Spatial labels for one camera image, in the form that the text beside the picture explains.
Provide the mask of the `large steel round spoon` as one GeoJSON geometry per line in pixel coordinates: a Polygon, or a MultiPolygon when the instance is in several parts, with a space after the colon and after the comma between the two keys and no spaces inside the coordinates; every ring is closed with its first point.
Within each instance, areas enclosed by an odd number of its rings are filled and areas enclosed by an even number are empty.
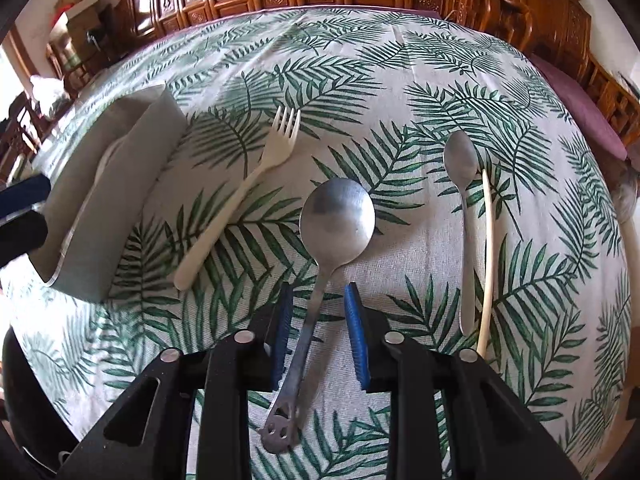
{"type": "Polygon", "coordinates": [[[375,227],[375,212],[367,191],[357,182],[334,178],[311,192],[299,218],[299,234],[318,266],[314,290],[300,330],[290,367],[262,427],[262,446],[280,454],[293,444],[297,398],[314,336],[326,285],[333,272],[357,259],[368,247],[375,227]]]}

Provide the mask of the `dark wooden side chair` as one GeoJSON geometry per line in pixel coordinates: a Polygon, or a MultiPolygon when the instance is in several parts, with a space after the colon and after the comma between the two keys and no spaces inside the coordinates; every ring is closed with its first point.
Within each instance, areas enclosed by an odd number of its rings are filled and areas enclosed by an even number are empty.
{"type": "Polygon", "coordinates": [[[39,104],[26,92],[15,98],[9,106],[9,117],[1,122],[1,184],[9,182],[18,156],[31,159],[38,153],[50,125],[39,104]]]}

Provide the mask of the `small steel spoon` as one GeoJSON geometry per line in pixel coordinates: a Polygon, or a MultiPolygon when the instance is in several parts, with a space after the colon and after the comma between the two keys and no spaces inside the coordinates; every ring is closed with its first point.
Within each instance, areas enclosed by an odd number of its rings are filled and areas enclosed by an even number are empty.
{"type": "Polygon", "coordinates": [[[450,134],[444,148],[444,164],[448,178],[456,187],[461,200],[463,242],[459,325],[461,333],[470,336],[475,323],[475,238],[468,213],[468,187],[477,173],[477,157],[471,139],[464,131],[450,134]]]}

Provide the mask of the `light bamboo chopstick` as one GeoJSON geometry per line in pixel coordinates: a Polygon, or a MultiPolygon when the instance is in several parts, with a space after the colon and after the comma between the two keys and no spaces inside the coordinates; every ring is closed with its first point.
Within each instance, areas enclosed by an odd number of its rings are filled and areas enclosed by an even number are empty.
{"type": "Polygon", "coordinates": [[[482,358],[486,358],[486,351],[490,334],[491,310],[494,301],[495,283],[495,214],[492,209],[490,182],[486,169],[482,172],[483,194],[486,214],[486,258],[485,258],[485,284],[483,296],[482,318],[480,319],[480,331],[478,332],[476,352],[482,358]]]}

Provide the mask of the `plastic bag on floor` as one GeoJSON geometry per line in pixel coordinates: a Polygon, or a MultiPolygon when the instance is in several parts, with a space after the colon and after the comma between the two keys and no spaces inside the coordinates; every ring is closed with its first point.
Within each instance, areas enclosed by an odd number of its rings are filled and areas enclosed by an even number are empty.
{"type": "Polygon", "coordinates": [[[616,217],[620,224],[628,221],[637,207],[639,193],[639,174],[632,168],[626,169],[611,191],[616,217]]]}

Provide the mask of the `cardboard boxes stack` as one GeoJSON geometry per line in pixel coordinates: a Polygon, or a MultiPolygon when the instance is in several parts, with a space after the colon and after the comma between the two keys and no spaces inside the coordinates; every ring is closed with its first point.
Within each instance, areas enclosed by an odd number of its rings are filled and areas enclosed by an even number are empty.
{"type": "Polygon", "coordinates": [[[63,64],[74,65],[96,53],[88,32],[101,27],[100,0],[58,0],[48,45],[63,64]]]}

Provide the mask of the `palm leaf tablecloth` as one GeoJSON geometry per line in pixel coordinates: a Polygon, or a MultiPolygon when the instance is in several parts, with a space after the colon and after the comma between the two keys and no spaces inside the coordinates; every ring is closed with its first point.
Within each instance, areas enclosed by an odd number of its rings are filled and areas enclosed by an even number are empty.
{"type": "Polygon", "coordinates": [[[333,178],[371,197],[368,249],[326,290],[300,388],[291,452],[250,447],[257,479],[381,479],[390,401],[358,385],[342,293],[426,348],[475,344],[459,328],[461,200],[444,148],[464,131],[477,173],[468,213],[485,235],[482,172],[496,215],[487,359],[592,478],[626,377],[631,299],[620,224],[572,115],[510,44],[461,26],[356,8],[259,12],[178,32],[113,68],[68,113],[50,168],[115,100],[163,84],[186,131],[129,233],[113,286],[93,304],[44,284],[27,258],[1,273],[9,315],[53,411],[88,434],[162,350],[205,350],[292,286],[300,330],[318,269],[299,236],[308,195],[333,178]],[[301,110],[291,157],[247,193],[192,286],[182,258],[257,167],[277,109],[301,110]]]}

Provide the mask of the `grey metal tray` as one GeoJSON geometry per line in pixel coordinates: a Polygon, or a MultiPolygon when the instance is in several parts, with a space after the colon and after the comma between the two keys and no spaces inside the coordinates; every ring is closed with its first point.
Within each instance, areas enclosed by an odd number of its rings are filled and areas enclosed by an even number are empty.
{"type": "Polygon", "coordinates": [[[160,170],[186,131],[186,116],[166,86],[115,100],[47,171],[52,184],[78,144],[96,136],[122,136],[89,197],[58,279],[48,286],[80,300],[106,298],[134,224],[160,170]]]}

